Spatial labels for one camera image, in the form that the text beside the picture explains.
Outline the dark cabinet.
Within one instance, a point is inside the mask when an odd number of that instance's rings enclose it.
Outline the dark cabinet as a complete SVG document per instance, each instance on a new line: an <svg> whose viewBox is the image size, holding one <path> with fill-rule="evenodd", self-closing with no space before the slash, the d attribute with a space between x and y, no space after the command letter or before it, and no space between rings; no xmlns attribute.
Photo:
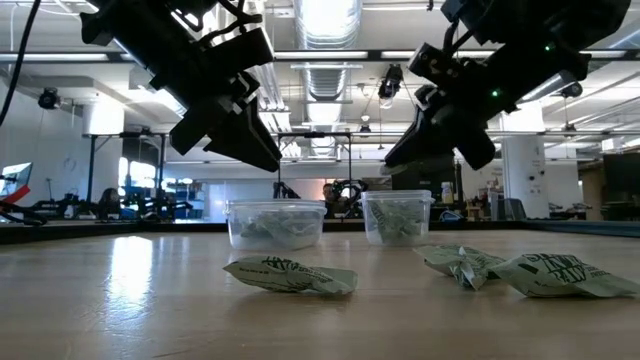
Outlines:
<svg viewBox="0 0 640 360"><path fill-rule="evenodd" d="M603 167L603 218L640 222L640 153L607 154L603 157Z"/></svg>

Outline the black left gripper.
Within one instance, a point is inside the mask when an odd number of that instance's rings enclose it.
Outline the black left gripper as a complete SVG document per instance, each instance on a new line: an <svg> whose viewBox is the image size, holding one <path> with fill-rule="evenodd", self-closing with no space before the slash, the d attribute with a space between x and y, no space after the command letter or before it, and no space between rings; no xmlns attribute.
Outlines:
<svg viewBox="0 0 640 360"><path fill-rule="evenodd" d="M89 2L97 10L80 14L82 41L117 43L151 74L152 88L167 91L187 110L169 133L174 150L186 155L208 137L205 152L271 173L279 169L282 154L260 119L258 100L253 99L260 83L251 68L220 74L204 56L206 50L260 27L259 14L248 14L230 0Z"/></svg>

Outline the tilted computer monitor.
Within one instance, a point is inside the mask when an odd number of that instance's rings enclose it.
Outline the tilted computer monitor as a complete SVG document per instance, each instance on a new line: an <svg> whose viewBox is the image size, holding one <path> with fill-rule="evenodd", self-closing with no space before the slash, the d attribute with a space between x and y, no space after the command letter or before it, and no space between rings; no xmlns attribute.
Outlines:
<svg viewBox="0 0 640 360"><path fill-rule="evenodd" d="M22 187L27 186L32 168L32 162L3 167L0 172L0 197L13 195Z"/></svg>

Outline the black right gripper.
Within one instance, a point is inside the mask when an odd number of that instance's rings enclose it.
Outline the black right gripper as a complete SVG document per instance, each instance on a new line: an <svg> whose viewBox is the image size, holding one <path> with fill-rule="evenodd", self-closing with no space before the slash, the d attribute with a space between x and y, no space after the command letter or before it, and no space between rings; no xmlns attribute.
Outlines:
<svg viewBox="0 0 640 360"><path fill-rule="evenodd" d="M447 129L456 131L454 145L469 166L483 168L496 151L483 124L514 111L522 97L557 74L585 79L592 58L549 34L506 43L482 61L445 54L454 70L429 80L435 88L421 95L413 122L384 158L387 167L452 156L453 146L443 132Z"/></svg>

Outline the white building column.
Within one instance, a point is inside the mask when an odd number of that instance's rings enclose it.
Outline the white building column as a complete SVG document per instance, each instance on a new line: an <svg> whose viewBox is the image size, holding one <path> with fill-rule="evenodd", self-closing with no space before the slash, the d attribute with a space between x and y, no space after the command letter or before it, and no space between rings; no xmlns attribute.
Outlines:
<svg viewBox="0 0 640 360"><path fill-rule="evenodd" d="M510 114L502 113L504 190L508 198L522 202L528 218L547 218L549 198L546 187L543 109L539 102L521 104Z"/></svg>
<svg viewBox="0 0 640 360"><path fill-rule="evenodd" d="M83 108L83 134L89 140L89 166L91 199L97 202L105 189L116 188L119 181L119 162L122 157L122 139L125 111L115 101L100 101Z"/></svg>

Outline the small clear plastic container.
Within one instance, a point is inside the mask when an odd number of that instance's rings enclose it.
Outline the small clear plastic container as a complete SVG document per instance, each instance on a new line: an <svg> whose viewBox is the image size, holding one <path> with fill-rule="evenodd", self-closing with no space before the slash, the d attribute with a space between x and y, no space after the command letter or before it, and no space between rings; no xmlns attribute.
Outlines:
<svg viewBox="0 0 640 360"><path fill-rule="evenodd" d="M428 242L430 211L435 200L432 198L431 192L428 190L389 190L389 191L368 191L361 196L362 208L364 213L365 233L367 240L372 245L378 246L422 246ZM372 202L380 202L385 207L385 212L391 215L398 225L398 229L402 223L400 215L400 207L408 202L424 202L425 218L422 227L422 235L419 237L403 237L398 238L391 244L383 244L376 228L376 220L372 214L370 204Z"/></svg>

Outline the green stevia sweetener packet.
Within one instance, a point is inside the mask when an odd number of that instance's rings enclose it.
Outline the green stevia sweetener packet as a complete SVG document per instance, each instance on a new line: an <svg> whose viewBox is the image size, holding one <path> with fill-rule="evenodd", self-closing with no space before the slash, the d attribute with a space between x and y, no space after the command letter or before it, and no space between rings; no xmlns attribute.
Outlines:
<svg viewBox="0 0 640 360"><path fill-rule="evenodd" d="M358 285L353 270L307 266L278 256L242 257L223 269L246 285L272 292L346 295Z"/></svg>
<svg viewBox="0 0 640 360"><path fill-rule="evenodd" d="M640 284L587 264L574 255L523 254L492 266L491 271L527 297L640 295Z"/></svg>
<svg viewBox="0 0 640 360"><path fill-rule="evenodd" d="M399 235L398 225L395 219L385 212L385 207L380 202L370 204L372 214L376 220L376 228L383 244L391 244Z"/></svg>
<svg viewBox="0 0 640 360"><path fill-rule="evenodd" d="M414 251L427 267L473 290L479 290L488 280L498 279L493 268L505 262L504 258L461 245L423 246Z"/></svg>
<svg viewBox="0 0 640 360"><path fill-rule="evenodd" d="M282 246L301 249L315 245L322 234L324 215L315 210L277 213L276 239Z"/></svg>
<svg viewBox="0 0 640 360"><path fill-rule="evenodd" d="M402 223L399 233L403 237L419 237L422 235L422 227L425 218L424 202L408 202L400 207Z"/></svg>
<svg viewBox="0 0 640 360"><path fill-rule="evenodd" d="M281 224L272 217L255 218L253 222L248 223L241 231L242 238L253 239L276 239L281 232Z"/></svg>

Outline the person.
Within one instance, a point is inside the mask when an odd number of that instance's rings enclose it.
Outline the person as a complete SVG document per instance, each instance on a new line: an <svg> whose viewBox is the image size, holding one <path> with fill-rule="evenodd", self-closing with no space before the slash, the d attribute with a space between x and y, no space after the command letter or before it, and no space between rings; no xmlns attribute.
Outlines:
<svg viewBox="0 0 640 360"><path fill-rule="evenodd" d="M100 220L116 219L120 216L120 196L116 188L106 188L98 202Z"/></svg>
<svg viewBox="0 0 640 360"><path fill-rule="evenodd" d="M349 198L342 195L343 181L326 183L323 186L323 196L326 208L326 219L333 219L336 215L346 216L349 212Z"/></svg>

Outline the black monitor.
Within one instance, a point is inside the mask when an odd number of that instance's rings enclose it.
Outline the black monitor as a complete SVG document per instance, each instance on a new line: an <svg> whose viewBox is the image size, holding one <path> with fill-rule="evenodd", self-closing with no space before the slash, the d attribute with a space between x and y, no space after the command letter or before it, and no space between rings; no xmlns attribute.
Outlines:
<svg viewBox="0 0 640 360"><path fill-rule="evenodd" d="M448 183L452 193L457 190L457 174L453 155L419 160L391 176L393 190L428 190L442 201L442 184Z"/></svg>

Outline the large clear plastic container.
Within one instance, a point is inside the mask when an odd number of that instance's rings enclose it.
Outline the large clear plastic container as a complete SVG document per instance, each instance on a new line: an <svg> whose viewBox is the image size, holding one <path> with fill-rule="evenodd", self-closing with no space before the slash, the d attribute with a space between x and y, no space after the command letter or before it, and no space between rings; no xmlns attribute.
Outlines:
<svg viewBox="0 0 640 360"><path fill-rule="evenodd" d="M242 229L255 218L272 217L277 219L281 211L321 212L324 217L326 208L321 201L301 199L272 199L272 200L233 200L226 204L225 214L231 246L237 250L299 250L282 246L277 239L242 238Z"/></svg>

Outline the silver ventilation duct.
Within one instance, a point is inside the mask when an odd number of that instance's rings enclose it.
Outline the silver ventilation duct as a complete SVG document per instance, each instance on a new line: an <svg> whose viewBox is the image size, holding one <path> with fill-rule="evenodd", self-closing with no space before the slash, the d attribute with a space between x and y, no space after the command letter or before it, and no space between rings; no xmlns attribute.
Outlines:
<svg viewBox="0 0 640 360"><path fill-rule="evenodd" d="M293 0L301 50L347 50L357 43L362 0ZM348 71L343 63L308 64L303 71L307 119L315 132L334 132L341 117Z"/></svg>

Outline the black background rig frame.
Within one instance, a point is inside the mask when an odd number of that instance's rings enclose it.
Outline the black background rig frame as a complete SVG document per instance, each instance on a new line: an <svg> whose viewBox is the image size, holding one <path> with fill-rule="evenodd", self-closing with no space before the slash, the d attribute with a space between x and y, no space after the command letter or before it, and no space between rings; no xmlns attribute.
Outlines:
<svg viewBox="0 0 640 360"><path fill-rule="evenodd" d="M109 220L100 220L98 218L98 203L92 202L92 192L93 192L93 183L94 183L94 168L95 168L95 156L97 152L96 142L98 138L104 138L105 141L101 144L101 146L105 145L113 138L118 139L138 139L139 142L142 142L143 139L150 138L159 138L160 145L158 147L158 160L157 160L157 170L155 175L155 195L160 196L161 199L165 196L165 190L162 186L162 181L164 180L164 167L165 167L165 155L166 155L166 145L168 135L165 133L154 133L150 130L141 130L139 132L134 131L123 131L120 133L112 133L112 134L84 134L84 137L90 139L90 155L89 155L89 168L88 168L88 182L87 182L87 193L85 199L86 210L89 210L92 214L96 216L97 221L109 222Z"/></svg>
<svg viewBox="0 0 640 360"><path fill-rule="evenodd" d="M276 133L275 137L277 138L277 146L281 153L284 152L284 149L289 146L289 143L283 145L283 138L290 138L291 140L296 140L297 138L304 139L323 139L329 137L344 137L347 140L347 148L346 151L348 153L348 161L347 161L347 169L348 169L348 177L347 183L352 184L354 177L352 171L352 144L354 134L351 132L323 132L323 131L308 131L308 132L291 132L291 133ZM311 178L324 178L328 179L331 176L338 178L336 170L330 170L329 165L330 161L320 161L313 160L308 158L306 160L292 160L289 163L289 168L294 170L294 179L311 179ZM280 199L283 197L282 195L282 161L278 161L278 170L277 170L277 181L274 183L274 198Z"/></svg>

